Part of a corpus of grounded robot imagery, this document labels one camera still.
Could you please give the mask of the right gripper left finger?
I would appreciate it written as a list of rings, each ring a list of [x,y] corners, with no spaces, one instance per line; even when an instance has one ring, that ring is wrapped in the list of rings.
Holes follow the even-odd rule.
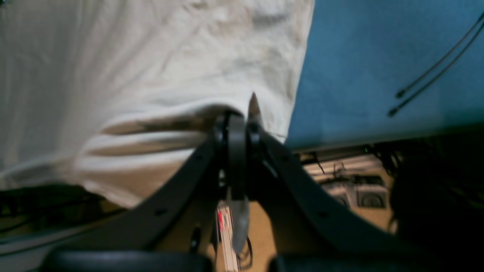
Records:
[[[165,186],[101,228],[62,246],[62,253],[152,251],[188,246],[213,227],[219,200],[247,202],[247,123],[235,113],[217,119],[209,137]]]

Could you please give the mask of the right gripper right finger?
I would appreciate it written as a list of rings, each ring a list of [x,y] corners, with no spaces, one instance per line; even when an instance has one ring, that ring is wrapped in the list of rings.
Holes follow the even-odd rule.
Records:
[[[393,256],[416,252],[342,206],[260,125],[247,125],[248,191],[271,220],[279,255]]]

